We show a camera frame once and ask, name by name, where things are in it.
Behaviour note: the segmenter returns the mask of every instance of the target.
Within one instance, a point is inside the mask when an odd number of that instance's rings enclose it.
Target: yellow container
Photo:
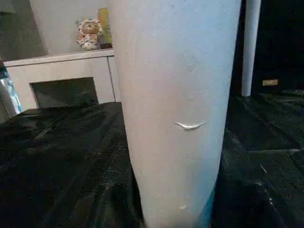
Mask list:
[[[112,47],[112,36],[109,22],[109,9],[101,8],[98,10],[98,20],[103,28],[103,35],[100,39],[100,48],[111,48]]]

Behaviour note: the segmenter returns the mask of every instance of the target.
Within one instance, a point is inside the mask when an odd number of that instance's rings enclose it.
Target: cabinet door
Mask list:
[[[91,58],[7,68],[23,110],[38,108],[30,83],[93,77],[98,102],[114,101],[107,59]]]
[[[109,57],[108,60],[109,60],[111,77],[112,77],[115,100],[120,102],[121,97],[120,97],[120,89],[119,89],[118,75],[116,70],[115,57]]]

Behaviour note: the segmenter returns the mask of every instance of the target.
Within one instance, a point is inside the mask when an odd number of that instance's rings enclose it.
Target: toy face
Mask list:
[[[99,26],[95,22],[86,22],[82,25],[81,30],[84,34],[96,34],[99,31]]]

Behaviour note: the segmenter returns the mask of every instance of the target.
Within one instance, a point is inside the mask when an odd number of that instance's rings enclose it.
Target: teddy bear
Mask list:
[[[85,19],[78,27],[76,42],[84,50],[98,49],[98,39],[103,34],[103,29],[97,19]]]

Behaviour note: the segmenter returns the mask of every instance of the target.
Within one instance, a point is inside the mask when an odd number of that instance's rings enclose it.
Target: scratch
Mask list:
[[[262,168],[262,170],[263,170],[266,174],[268,174],[267,171],[264,169],[264,167],[263,167],[262,165],[260,165],[260,167]]]
[[[185,209],[187,209],[187,206],[186,206],[186,205],[183,205],[183,206],[180,207],[180,209],[181,209],[181,210],[185,210]]]
[[[186,131],[192,131],[192,130],[195,130],[195,129],[201,127],[202,125],[204,125],[206,123],[207,122],[203,122],[203,123],[199,123],[199,124],[195,124],[195,125],[185,125],[185,124],[181,124],[181,123],[174,123],[174,124],[181,127],[182,129],[184,129]]]

